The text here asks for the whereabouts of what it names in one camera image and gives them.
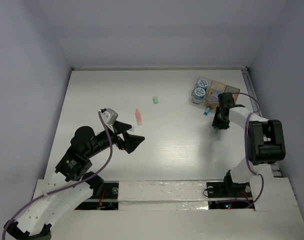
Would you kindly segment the clear jar blue clips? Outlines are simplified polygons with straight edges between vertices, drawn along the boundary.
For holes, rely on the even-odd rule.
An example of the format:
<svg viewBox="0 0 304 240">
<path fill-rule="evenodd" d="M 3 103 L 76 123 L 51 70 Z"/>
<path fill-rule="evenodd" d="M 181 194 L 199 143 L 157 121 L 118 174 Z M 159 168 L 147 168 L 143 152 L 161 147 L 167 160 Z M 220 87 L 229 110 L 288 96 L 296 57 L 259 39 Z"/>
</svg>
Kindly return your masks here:
<svg viewBox="0 0 304 240">
<path fill-rule="evenodd" d="M 214 95 L 214 96 L 218 96 L 219 94 L 221 94 L 223 92 L 223 90 L 221 88 L 216 88 L 216 87 L 213 87 L 211 89 L 211 95 Z"/>
</svg>

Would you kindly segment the blue lid jar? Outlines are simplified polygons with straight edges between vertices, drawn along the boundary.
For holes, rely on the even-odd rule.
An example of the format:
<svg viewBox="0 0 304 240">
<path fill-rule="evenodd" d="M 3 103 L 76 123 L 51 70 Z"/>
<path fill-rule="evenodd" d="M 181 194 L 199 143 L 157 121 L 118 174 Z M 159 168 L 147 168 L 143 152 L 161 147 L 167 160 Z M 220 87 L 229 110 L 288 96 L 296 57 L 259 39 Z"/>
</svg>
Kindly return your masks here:
<svg viewBox="0 0 304 240">
<path fill-rule="evenodd" d="M 191 93 L 191 101 L 195 104 L 202 104 L 205 100 L 206 90 L 195 87 Z"/>
<path fill-rule="evenodd" d="M 209 81 L 206 78 L 199 78 L 196 82 L 196 87 L 207 90 L 209 87 Z"/>
</svg>

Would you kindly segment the green eraser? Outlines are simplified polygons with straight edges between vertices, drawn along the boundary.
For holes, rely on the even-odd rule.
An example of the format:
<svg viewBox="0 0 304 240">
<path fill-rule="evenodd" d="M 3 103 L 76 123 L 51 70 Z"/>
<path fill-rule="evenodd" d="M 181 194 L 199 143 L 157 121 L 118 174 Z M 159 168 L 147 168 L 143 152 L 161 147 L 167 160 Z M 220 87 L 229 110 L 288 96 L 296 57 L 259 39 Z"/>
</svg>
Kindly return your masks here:
<svg viewBox="0 0 304 240">
<path fill-rule="evenodd" d="M 153 97 L 153 103 L 158 104 L 159 103 L 159 98 L 157 96 Z"/>
</svg>

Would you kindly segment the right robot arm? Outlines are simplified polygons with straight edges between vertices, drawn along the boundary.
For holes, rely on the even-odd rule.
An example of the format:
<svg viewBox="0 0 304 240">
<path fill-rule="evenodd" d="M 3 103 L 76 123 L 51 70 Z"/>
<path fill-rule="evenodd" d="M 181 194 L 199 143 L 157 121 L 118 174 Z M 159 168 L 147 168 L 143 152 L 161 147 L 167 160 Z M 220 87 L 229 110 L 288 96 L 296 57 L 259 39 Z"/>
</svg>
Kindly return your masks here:
<svg viewBox="0 0 304 240">
<path fill-rule="evenodd" d="M 244 130 L 245 157 L 229 170 L 220 188 L 227 196 L 234 196 L 250 179 L 259 174 L 261 166 L 273 165 L 286 155 L 283 126 L 279 120 L 269 120 L 236 104 L 230 92 L 218 95 L 212 126 L 227 130 L 234 123 Z"/>
</svg>

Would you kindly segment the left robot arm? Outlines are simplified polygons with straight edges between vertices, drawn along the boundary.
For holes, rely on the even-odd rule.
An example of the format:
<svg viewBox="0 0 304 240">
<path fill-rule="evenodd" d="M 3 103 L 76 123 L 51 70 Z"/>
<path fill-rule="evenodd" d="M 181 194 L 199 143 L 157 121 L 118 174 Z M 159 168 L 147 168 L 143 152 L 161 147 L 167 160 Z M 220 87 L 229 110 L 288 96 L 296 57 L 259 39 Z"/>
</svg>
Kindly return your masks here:
<svg viewBox="0 0 304 240">
<path fill-rule="evenodd" d="M 55 167 L 42 195 L 23 206 L 3 227 L 16 240 L 49 240 L 52 230 L 86 199 L 102 194 L 104 180 L 90 171 L 90 159 L 106 149 L 117 146 L 132 153 L 145 137 L 128 133 L 131 125 L 115 121 L 112 128 L 95 134 L 89 126 L 79 127 L 70 147 Z"/>
</svg>

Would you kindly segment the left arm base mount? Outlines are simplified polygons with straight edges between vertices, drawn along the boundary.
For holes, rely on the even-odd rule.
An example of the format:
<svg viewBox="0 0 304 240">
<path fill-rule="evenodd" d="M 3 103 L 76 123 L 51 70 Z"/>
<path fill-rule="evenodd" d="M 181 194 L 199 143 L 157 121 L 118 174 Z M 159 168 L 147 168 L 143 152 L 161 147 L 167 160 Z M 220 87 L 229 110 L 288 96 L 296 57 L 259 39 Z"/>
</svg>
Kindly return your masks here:
<svg viewBox="0 0 304 240">
<path fill-rule="evenodd" d="M 101 193 L 82 202 L 75 210 L 114 211 L 119 209 L 119 182 L 108 181 L 103 184 Z"/>
</svg>

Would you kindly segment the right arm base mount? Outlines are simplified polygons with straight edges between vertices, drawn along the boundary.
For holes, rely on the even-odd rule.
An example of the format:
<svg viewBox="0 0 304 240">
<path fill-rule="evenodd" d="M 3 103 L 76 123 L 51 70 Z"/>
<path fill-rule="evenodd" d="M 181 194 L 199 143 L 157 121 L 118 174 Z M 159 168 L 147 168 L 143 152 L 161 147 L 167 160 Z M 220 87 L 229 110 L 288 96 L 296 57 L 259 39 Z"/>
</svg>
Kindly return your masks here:
<svg viewBox="0 0 304 240">
<path fill-rule="evenodd" d="M 246 209 L 253 203 L 250 183 L 241 183 L 227 189 L 223 181 L 210 181 L 202 192 L 210 210 Z"/>
</svg>

